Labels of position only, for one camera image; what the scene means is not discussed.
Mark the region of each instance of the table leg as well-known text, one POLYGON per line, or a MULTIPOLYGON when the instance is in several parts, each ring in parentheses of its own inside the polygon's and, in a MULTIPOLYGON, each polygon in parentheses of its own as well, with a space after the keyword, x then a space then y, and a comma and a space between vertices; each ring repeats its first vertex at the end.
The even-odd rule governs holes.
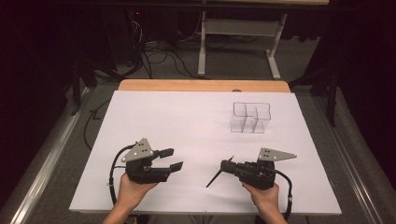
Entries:
POLYGON ((203 11, 202 22, 201 22, 201 48, 199 51, 199 61, 198 61, 198 76, 200 77, 203 77, 205 75, 205 67, 206 67, 205 38, 206 38, 206 12, 203 11))
POLYGON ((72 86, 73 86, 73 111, 72 116, 75 116, 79 110, 81 104, 80 90, 79 90, 79 76, 78 76, 78 62, 75 61, 73 64, 73 76, 72 76, 72 86))
POLYGON ((286 22, 287 17, 288 17, 288 14, 282 14, 282 16, 280 18, 279 25, 277 26, 277 29, 276 29, 274 45, 272 46, 271 49, 268 49, 266 51, 266 56, 267 56, 268 63, 270 65, 273 79, 280 79, 279 70, 277 69, 277 65, 276 65, 274 56, 275 56, 277 45, 279 44, 280 36, 282 35, 282 32, 283 32, 283 28, 285 27, 285 22, 286 22))

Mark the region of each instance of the equipment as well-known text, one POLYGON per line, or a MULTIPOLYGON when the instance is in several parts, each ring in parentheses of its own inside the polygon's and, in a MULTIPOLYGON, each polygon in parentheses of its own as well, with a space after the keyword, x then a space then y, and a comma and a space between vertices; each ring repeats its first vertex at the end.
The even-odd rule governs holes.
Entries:
POLYGON ((288 220, 291 213, 292 195, 290 179, 275 169, 274 161, 283 161, 294 159, 297 156, 287 152, 276 151, 270 148, 262 147, 257 162, 245 161, 245 163, 232 162, 232 158, 224 160, 220 164, 220 170, 210 180, 209 185, 219 176, 221 172, 235 175, 241 182, 249 184, 257 189, 270 189, 274 186, 275 176, 279 174, 283 176, 289 183, 288 207, 284 218, 288 220))
POLYGON ((110 188, 110 195, 113 203, 116 203, 116 193, 114 190, 114 178, 113 172, 115 168, 126 168, 126 174, 131 181, 137 184, 149 184, 166 182, 168 176, 176 171, 181 170, 183 161, 172 164, 169 168, 151 168, 152 161, 160 158, 172 156, 174 149, 168 148, 164 150, 152 150, 149 145, 147 138, 142 138, 139 142, 134 145, 125 147, 119 151, 116 158, 113 161, 110 169, 110 177, 108 180, 108 186, 110 188), (126 162, 125 166, 116 166, 116 162, 121 153, 125 150, 130 151, 121 159, 122 162, 126 162))

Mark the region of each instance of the cable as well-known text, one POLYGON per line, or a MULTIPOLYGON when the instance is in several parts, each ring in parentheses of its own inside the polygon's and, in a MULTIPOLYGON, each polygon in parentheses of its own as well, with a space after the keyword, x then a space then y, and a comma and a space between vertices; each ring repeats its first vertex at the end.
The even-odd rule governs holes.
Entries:
POLYGON ((141 61, 140 58, 139 58, 139 60, 137 60, 137 63, 136 63, 136 65, 134 66, 133 69, 131 69, 130 71, 128 71, 128 72, 126 72, 126 73, 124 73, 124 74, 120 74, 120 76, 126 78, 126 77, 130 76, 131 74, 137 72, 137 71, 142 67, 142 65, 143 65, 143 64, 142 64, 142 61, 141 61))
POLYGON ((176 68, 176 70, 177 70, 181 75, 183 75, 183 76, 185 76, 185 77, 191 77, 191 78, 197 78, 197 79, 210 79, 210 78, 207 78, 207 77, 194 76, 194 75, 189 71, 189 69, 186 67, 186 64, 185 64, 184 61, 181 59, 181 57, 180 57, 174 50, 171 50, 171 49, 168 49, 168 50, 161 49, 161 48, 159 48, 159 46, 160 46, 160 45, 158 45, 156 48, 151 49, 150 51, 151 51, 152 53, 150 53, 149 55, 147 55, 147 59, 148 59, 148 63, 149 63, 149 64, 159 64, 159 63, 163 63, 163 62, 165 62, 165 60, 166 60, 168 57, 170 57, 170 58, 172 58, 172 59, 174 60, 175 68, 176 68), (150 62, 150 61, 149 61, 149 58, 150 58, 151 56, 157 54, 157 53, 164 54, 163 59, 161 59, 159 62, 155 62, 155 63, 150 62), (183 71, 181 71, 181 70, 179 69, 179 66, 177 65, 177 62, 178 62, 178 61, 181 62, 182 66, 183 66, 183 69, 184 69, 185 72, 183 72, 183 71))
POLYGON ((138 22, 136 22, 136 21, 131 21, 131 25, 132 24, 134 25, 134 34, 131 36, 133 45, 134 45, 134 36, 136 35, 137 28, 139 28, 139 30, 140 30, 140 32, 139 32, 140 33, 139 40, 136 43, 138 45, 140 43, 140 41, 142 41, 143 29, 140 26, 140 24, 138 22))
POLYGON ((150 44, 157 44, 157 46, 155 46, 152 49, 145 49, 145 51, 151 51, 153 49, 157 49, 160 46, 160 42, 158 42, 157 40, 146 42, 145 46, 150 45, 150 44))
POLYGON ((191 40, 191 39, 194 39, 194 38, 196 38, 196 37, 198 37, 198 36, 201 36, 201 35, 195 35, 195 34, 197 33, 197 31, 198 31, 199 24, 201 23, 201 19, 202 19, 202 12, 199 14, 198 22, 197 22, 197 25, 196 25, 195 30, 194 30, 194 32, 192 33, 192 35, 190 35, 190 37, 187 37, 186 39, 179 40, 179 41, 178 41, 179 43, 184 42, 184 41, 188 41, 188 40, 191 40))
POLYGON ((305 221, 306 221, 306 224, 310 224, 311 222, 309 221, 309 216, 305 216, 305 221))
POLYGON ((128 147, 124 147, 123 149, 121 149, 119 151, 119 153, 117 153, 116 157, 114 158, 113 163, 111 164, 110 176, 108 178, 108 188, 110 189, 110 196, 111 196, 111 201, 113 202, 113 204, 115 204, 116 201, 117 201, 116 191, 114 190, 114 178, 113 178, 114 169, 115 168, 120 168, 119 166, 116 166, 117 160, 119 159, 119 156, 122 154, 122 152, 133 148, 134 145, 135 144, 130 145, 128 147))
POLYGON ((262 35, 256 35, 251 40, 242 40, 242 39, 234 38, 235 36, 241 36, 241 35, 231 35, 230 39, 232 41, 239 42, 239 43, 244 43, 244 44, 253 43, 253 42, 256 42, 256 41, 264 39, 264 36, 262 36, 262 35))
POLYGON ((90 123, 90 120, 91 120, 91 119, 100 119, 100 118, 97 118, 97 117, 96 117, 96 114, 97 114, 98 110, 99 110, 102 106, 104 106, 105 104, 107 104, 108 102, 110 102, 110 100, 106 100, 106 101, 104 101, 101 105, 99 105, 98 107, 96 107, 96 109, 90 110, 91 114, 90 114, 90 117, 87 119, 87 122, 85 123, 85 126, 84 126, 84 133, 83 133, 83 136, 84 136, 84 143, 85 143, 85 145, 88 147, 89 150, 92 150, 92 147, 91 147, 91 145, 88 143, 88 140, 87 140, 87 128, 88 128, 88 124, 90 123))
POLYGON ((284 175, 282 172, 280 172, 278 170, 274 170, 274 172, 281 175, 283 178, 285 178, 289 184, 288 207, 286 208, 286 213, 284 216, 285 220, 287 221, 289 219, 289 216, 291 213, 291 205, 292 205, 292 201, 293 201, 293 196, 291 195, 291 188, 292 188, 291 180, 286 175, 284 175))
MULTIPOLYGON (((221 36, 221 37, 224 37, 224 35, 210 35, 210 36, 221 36)), ((222 45, 219 46, 219 47, 211 47, 211 46, 209 46, 209 45, 207 44, 207 42, 208 42, 208 41, 206 41, 205 47, 207 47, 207 48, 209 48, 209 49, 222 49, 222 48, 224 48, 225 46, 227 46, 227 45, 230 43, 230 37, 229 37, 228 35, 225 36, 225 43, 222 44, 222 45)))
POLYGON ((145 51, 143 51, 143 55, 145 55, 146 61, 148 62, 148 69, 147 69, 146 65, 143 63, 143 60, 142 60, 142 64, 145 67, 146 71, 148 72, 148 78, 152 79, 151 64, 149 62, 149 57, 145 51))

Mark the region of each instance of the wooden table edge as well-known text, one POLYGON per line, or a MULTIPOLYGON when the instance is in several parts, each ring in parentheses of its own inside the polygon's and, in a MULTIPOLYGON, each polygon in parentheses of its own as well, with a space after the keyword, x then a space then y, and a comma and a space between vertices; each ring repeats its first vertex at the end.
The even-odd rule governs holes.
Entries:
POLYGON ((281 80, 125 79, 119 91, 252 91, 290 92, 281 80))

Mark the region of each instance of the black cable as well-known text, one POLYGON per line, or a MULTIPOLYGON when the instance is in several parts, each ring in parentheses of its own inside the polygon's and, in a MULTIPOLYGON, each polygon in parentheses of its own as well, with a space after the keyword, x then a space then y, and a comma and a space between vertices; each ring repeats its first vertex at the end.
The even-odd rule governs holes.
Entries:
POLYGON ((145 67, 146 72, 148 72, 148 78, 149 78, 149 79, 152 79, 151 64, 150 64, 150 62, 149 62, 149 57, 148 57, 148 55, 146 54, 146 52, 144 52, 144 51, 143 51, 143 55, 145 55, 146 61, 148 62, 148 69, 147 69, 146 65, 142 62, 142 63, 143 63, 143 66, 145 67))
POLYGON ((156 48, 158 48, 158 47, 160 46, 160 42, 159 42, 159 41, 149 41, 149 42, 146 42, 145 46, 147 46, 147 45, 149 45, 149 44, 153 44, 153 43, 156 43, 157 46, 153 47, 152 49, 145 49, 145 51, 151 51, 151 50, 156 49, 156 48))
POLYGON ((183 45, 183 46, 186 46, 186 47, 199 46, 201 44, 201 39, 198 38, 198 37, 200 37, 200 35, 197 35, 197 36, 191 37, 189 39, 185 39, 185 40, 179 40, 178 43, 180 45, 183 45))
POLYGON ((110 196, 111 196, 111 201, 113 202, 113 204, 115 204, 117 201, 116 191, 114 190, 114 178, 113 178, 114 169, 118 168, 118 166, 116 166, 117 160, 119 159, 119 156, 121 155, 122 152, 133 148, 134 145, 135 144, 130 145, 128 147, 124 147, 123 149, 121 149, 119 151, 119 153, 117 153, 116 157, 114 158, 113 163, 111 164, 110 176, 108 178, 108 187, 110 189, 110 196))
POLYGON ((158 62, 155 62, 155 63, 154 63, 154 62, 150 62, 151 64, 163 63, 163 62, 165 62, 165 60, 168 58, 168 54, 167 54, 165 51, 161 50, 161 49, 160 49, 160 52, 154 52, 154 53, 150 54, 150 55, 148 56, 148 58, 151 57, 151 56, 153 56, 154 54, 158 54, 158 53, 164 54, 165 57, 163 57, 163 59, 161 59, 161 60, 158 61, 158 62))
POLYGON ((87 122, 85 123, 85 126, 84 126, 84 133, 83 133, 83 136, 84 136, 84 143, 85 143, 85 145, 88 147, 89 150, 92 150, 92 147, 90 146, 90 144, 88 143, 88 140, 87 140, 87 128, 88 128, 88 124, 90 123, 90 120, 91 120, 91 119, 100 119, 100 118, 97 118, 97 117, 96 117, 96 114, 97 114, 98 110, 99 110, 102 106, 104 106, 105 104, 107 104, 108 102, 110 102, 110 100, 106 100, 106 101, 104 101, 101 105, 99 105, 98 107, 96 107, 96 109, 90 110, 91 115, 90 115, 90 117, 87 119, 87 122))
POLYGON ((305 216, 306 224, 310 224, 311 222, 309 221, 309 216, 305 216))
POLYGON ((233 38, 234 36, 240 36, 240 35, 231 35, 230 40, 239 42, 239 43, 243 43, 243 44, 253 43, 253 42, 262 40, 264 38, 264 36, 256 35, 251 40, 242 40, 242 39, 233 38))
POLYGON ((191 39, 195 39, 195 38, 201 36, 201 35, 197 35, 196 33, 198 32, 198 29, 199 29, 199 27, 200 27, 200 24, 202 24, 202 22, 201 22, 201 20, 202 20, 202 14, 203 14, 202 12, 199 13, 198 22, 197 22, 197 25, 195 26, 195 30, 194 30, 194 32, 192 33, 192 35, 190 35, 190 36, 187 37, 186 39, 178 40, 178 41, 177 41, 178 43, 183 43, 183 42, 185 42, 185 41, 189 41, 189 40, 191 40, 191 39))
POLYGON ((221 46, 219 46, 219 47, 211 47, 211 46, 209 46, 207 44, 207 41, 206 41, 205 47, 207 47, 209 49, 222 49, 222 48, 226 47, 229 43, 230 43, 230 37, 229 36, 225 36, 225 43, 222 44, 221 46))
POLYGON ((291 180, 286 175, 284 175, 282 172, 280 172, 278 170, 274 170, 274 172, 279 174, 279 175, 281 175, 289 183, 288 207, 286 208, 286 213, 284 215, 284 218, 287 221, 289 219, 289 216, 290 216, 290 213, 291 213, 291 205, 292 205, 292 201, 293 201, 293 196, 291 195, 291 188, 292 188, 291 180))
POLYGON ((177 56, 177 58, 181 61, 181 63, 183 64, 184 70, 186 70, 187 73, 189 74, 188 76, 185 75, 186 77, 193 77, 193 78, 197 78, 197 79, 210 79, 210 78, 208 78, 208 77, 196 77, 196 76, 193 76, 192 73, 189 71, 189 69, 187 69, 186 64, 185 64, 184 61, 180 58, 180 56, 179 56, 175 51, 173 51, 173 50, 171 50, 171 49, 169 49, 169 51, 171 51, 172 53, 174 53, 174 54, 177 56))
POLYGON ((142 65, 143 65, 142 60, 141 60, 140 57, 139 57, 139 60, 137 60, 137 63, 134 65, 134 68, 131 69, 131 70, 129 70, 128 72, 126 72, 126 73, 124 73, 124 74, 121 74, 120 76, 122 76, 122 77, 128 77, 128 76, 130 76, 131 74, 137 72, 137 71, 142 67, 142 65))
POLYGON ((175 57, 174 57, 173 55, 171 55, 171 54, 168 54, 170 57, 173 58, 173 60, 174 60, 174 62, 175 62, 175 67, 176 67, 177 71, 178 71, 181 75, 183 75, 183 76, 185 76, 185 77, 195 77, 195 76, 193 76, 193 75, 191 74, 191 72, 189 71, 189 69, 186 68, 186 64, 184 64, 184 61, 180 58, 180 56, 178 56, 178 54, 177 54, 176 52, 174 52, 173 50, 170 50, 170 49, 169 49, 169 51, 171 51, 172 53, 174 53, 174 54, 177 56, 177 58, 178 58, 178 59, 181 61, 181 63, 183 64, 184 70, 186 70, 186 72, 187 72, 188 74, 186 75, 186 74, 182 73, 180 70, 178 70, 178 67, 177 67, 177 58, 175 58, 175 57))

